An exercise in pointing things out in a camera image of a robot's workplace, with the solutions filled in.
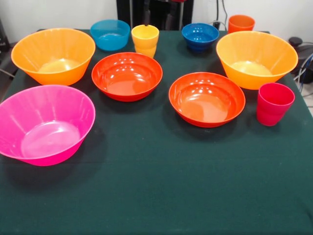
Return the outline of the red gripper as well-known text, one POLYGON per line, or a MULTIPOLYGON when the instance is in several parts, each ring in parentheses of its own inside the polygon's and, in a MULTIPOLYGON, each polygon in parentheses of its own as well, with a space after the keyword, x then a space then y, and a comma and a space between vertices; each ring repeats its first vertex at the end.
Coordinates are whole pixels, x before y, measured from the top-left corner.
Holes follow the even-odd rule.
MULTIPOLYGON (((173 2, 185 2, 185 0, 172 0, 173 2)), ((144 10, 144 15, 143 15, 143 23, 145 26, 148 26, 150 23, 150 10, 144 10)), ((172 25, 172 15, 170 13, 167 14, 166 17, 166 28, 171 28, 172 25)))

